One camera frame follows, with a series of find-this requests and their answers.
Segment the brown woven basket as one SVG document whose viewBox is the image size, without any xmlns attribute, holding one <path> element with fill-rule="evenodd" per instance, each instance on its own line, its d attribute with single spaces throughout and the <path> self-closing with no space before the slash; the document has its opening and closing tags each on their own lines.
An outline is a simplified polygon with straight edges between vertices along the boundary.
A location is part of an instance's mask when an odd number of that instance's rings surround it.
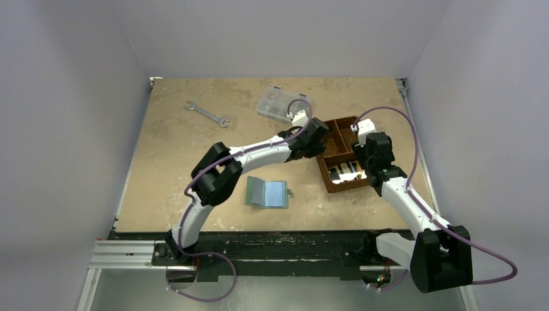
<svg viewBox="0 0 549 311">
<path fill-rule="evenodd" d="M 316 159 L 326 191 L 330 194 L 370 185 L 368 179 L 336 185 L 330 181 L 328 173 L 330 167 L 339 163 L 358 161 L 352 150 L 352 145 L 357 142 L 357 136 L 350 128 L 356 118 L 356 116 L 350 116 L 324 122 L 330 132 L 325 142 L 326 150 L 321 155 L 318 155 Z"/>
</svg>

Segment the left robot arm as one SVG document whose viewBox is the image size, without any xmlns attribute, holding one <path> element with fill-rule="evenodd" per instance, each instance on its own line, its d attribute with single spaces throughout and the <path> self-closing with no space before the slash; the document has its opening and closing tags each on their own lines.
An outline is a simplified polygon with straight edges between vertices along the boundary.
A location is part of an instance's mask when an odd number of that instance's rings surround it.
<svg viewBox="0 0 549 311">
<path fill-rule="evenodd" d="M 266 141 L 248 146 L 228 147 L 218 142 L 191 172 L 183 194 L 188 205 L 177 227 L 166 237 L 168 257 L 178 265 L 191 261 L 205 220 L 214 207 L 227 201 L 240 177 L 267 165 L 287 163 L 320 155 L 326 149 L 328 126 L 313 117 L 303 126 L 292 126 Z"/>
</svg>

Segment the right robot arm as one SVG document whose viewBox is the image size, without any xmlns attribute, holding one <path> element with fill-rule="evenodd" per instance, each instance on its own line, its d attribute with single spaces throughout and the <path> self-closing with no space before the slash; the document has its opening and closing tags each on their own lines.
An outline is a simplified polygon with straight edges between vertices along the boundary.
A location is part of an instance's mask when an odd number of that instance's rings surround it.
<svg viewBox="0 0 549 311">
<path fill-rule="evenodd" d="M 408 225 L 413 238 L 383 233 L 363 247 L 368 262 L 389 258 L 409 271 L 422 293 L 470 285 L 473 282 L 471 236 L 462 225 L 440 217 L 416 192 L 404 171 L 393 165 L 392 140 L 384 132 L 359 135 L 352 146 L 377 194 Z"/>
</svg>

